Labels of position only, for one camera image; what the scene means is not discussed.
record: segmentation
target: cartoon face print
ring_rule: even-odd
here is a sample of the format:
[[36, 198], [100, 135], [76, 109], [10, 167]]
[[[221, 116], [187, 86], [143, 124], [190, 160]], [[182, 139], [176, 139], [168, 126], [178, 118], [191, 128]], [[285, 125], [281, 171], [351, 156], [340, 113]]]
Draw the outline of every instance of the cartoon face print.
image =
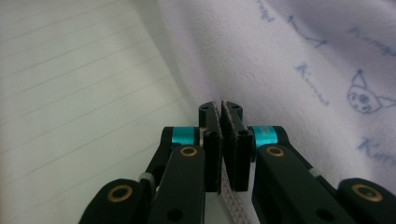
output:
[[377, 96], [370, 91], [361, 70], [358, 70], [356, 76], [352, 78], [347, 99], [352, 108], [362, 114], [371, 114], [382, 107], [396, 105], [396, 100]]

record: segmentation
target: lined paper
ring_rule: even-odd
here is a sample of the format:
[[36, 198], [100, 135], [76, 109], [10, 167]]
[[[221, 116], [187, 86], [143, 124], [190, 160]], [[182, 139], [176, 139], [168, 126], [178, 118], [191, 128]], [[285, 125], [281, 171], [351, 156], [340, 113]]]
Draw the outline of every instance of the lined paper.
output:
[[[0, 223], [78, 223], [197, 117], [155, 1], [0, 1]], [[231, 222], [217, 196], [206, 213]]]

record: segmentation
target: black plastic part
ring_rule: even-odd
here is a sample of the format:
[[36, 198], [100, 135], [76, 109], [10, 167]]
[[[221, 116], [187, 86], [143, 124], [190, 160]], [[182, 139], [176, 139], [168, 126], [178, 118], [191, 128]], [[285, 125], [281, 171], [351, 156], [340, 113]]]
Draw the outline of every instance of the black plastic part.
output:
[[248, 126], [247, 129], [253, 133], [253, 139], [251, 143], [252, 149], [250, 152], [250, 162], [256, 162], [256, 156], [257, 156], [256, 136], [254, 135], [254, 131], [251, 126]]
[[[116, 186], [122, 185], [131, 187], [131, 196], [122, 202], [111, 202], [108, 199], [108, 193]], [[147, 211], [142, 197], [143, 190], [139, 183], [126, 179], [114, 180], [99, 190], [85, 209], [79, 224], [145, 223]]]
[[222, 132], [215, 102], [199, 107], [199, 127], [203, 130], [203, 148], [206, 154], [206, 192], [221, 190]]
[[224, 161], [230, 187], [236, 191], [248, 190], [253, 132], [242, 124], [242, 106], [223, 101], [221, 128], [224, 134]]
[[161, 183], [163, 178], [163, 172], [165, 171], [166, 164], [168, 163], [169, 156], [172, 148], [172, 134], [173, 127], [164, 127], [161, 135], [161, 143], [157, 148], [154, 156], [152, 157], [147, 173], [154, 175], [155, 183], [158, 185]]
[[194, 128], [194, 144], [196, 146], [199, 146], [199, 141], [200, 141], [200, 130], [199, 128], [195, 127]]
[[[181, 150], [196, 150], [194, 156], [183, 156]], [[205, 217], [205, 152], [198, 146], [176, 147], [163, 182], [148, 217], [148, 224], [201, 224]]]
[[343, 180], [336, 198], [359, 223], [396, 223], [396, 197], [373, 182], [360, 178]]
[[[288, 134], [286, 133], [285, 129], [280, 126], [273, 126], [277, 135], [277, 142], [279, 145], [282, 145], [288, 148], [298, 159], [299, 161], [305, 166], [307, 170], [312, 169], [312, 165], [291, 145]], [[331, 195], [335, 195], [335, 188], [332, 187], [329, 182], [323, 177], [318, 176], [317, 181], [325, 188]]]
[[[283, 156], [267, 152], [280, 148]], [[291, 150], [259, 147], [252, 201], [261, 223], [356, 223]]]

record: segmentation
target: wrinkled cloth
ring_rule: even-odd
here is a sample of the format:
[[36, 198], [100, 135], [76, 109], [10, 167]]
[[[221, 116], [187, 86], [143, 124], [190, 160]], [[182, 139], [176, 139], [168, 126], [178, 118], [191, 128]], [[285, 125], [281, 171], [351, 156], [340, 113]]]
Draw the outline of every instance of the wrinkled cloth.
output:
[[158, 3], [198, 105], [283, 126], [335, 188], [360, 177], [396, 193], [395, 1]]

